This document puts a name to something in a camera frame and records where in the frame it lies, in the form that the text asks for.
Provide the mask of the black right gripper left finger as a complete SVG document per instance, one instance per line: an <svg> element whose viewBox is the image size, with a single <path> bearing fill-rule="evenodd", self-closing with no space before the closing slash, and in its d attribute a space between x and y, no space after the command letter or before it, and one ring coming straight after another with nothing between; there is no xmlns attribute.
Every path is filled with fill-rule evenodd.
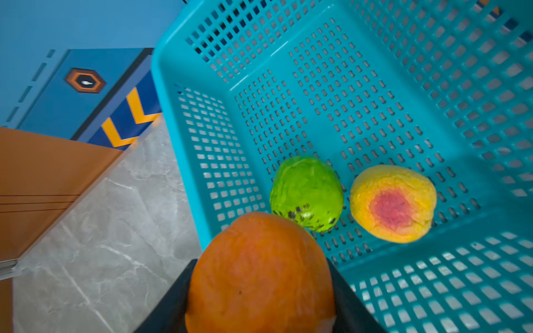
<svg viewBox="0 0 533 333"><path fill-rule="evenodd" d="M189 262L168 292L147 318L135 329L134 333L187 333L185 324L187 297L192 273L197 262L198 259L193 259Z"/></svg>

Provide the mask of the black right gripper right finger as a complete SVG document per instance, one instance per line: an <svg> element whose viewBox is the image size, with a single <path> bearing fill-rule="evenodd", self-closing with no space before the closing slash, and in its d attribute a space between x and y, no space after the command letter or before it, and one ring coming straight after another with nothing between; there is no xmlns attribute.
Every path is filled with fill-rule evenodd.
<svg viewBox="0 0 533 333"><path fill-rule="evenodd" d="M336 319L333 333L386 333L387 331L356 296L335 265L329 259L327 262L335 297Z"/></svg>

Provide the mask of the orange tangerine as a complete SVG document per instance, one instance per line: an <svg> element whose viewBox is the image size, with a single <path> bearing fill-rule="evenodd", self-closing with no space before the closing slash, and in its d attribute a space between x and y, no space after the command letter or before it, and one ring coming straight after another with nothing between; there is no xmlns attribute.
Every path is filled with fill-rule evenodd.
<svg viewBox="0 0 533 333"><path fill-rule="evenodd" d="M280 216L236 219L202 253L187 297L189 332L331 332L328 261L314 238Z"/></svg>

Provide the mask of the red yellow peach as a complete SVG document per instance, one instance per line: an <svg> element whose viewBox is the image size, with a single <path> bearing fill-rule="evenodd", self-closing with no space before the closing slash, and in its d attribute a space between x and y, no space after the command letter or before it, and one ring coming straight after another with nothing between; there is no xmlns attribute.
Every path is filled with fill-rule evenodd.
<svg viewBox="0 0 533 333"><path fill-rule="evenodd" d="M411 243L427 235L436 206L433 183L401 166L372 166L351 187L353 218L374 237L393 243Z"/></svg>

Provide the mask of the green apple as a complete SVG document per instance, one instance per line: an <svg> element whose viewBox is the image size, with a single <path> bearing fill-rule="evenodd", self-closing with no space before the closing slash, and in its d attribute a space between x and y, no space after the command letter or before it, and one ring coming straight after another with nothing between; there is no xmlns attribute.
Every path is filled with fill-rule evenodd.
<svg viewBox="0 0 533 333"><path fill-rule="evenodd" d="M313 156L295 156L277 170L269 202L273 214L327 233L340 219L344 193L330 165Z"/></svg>

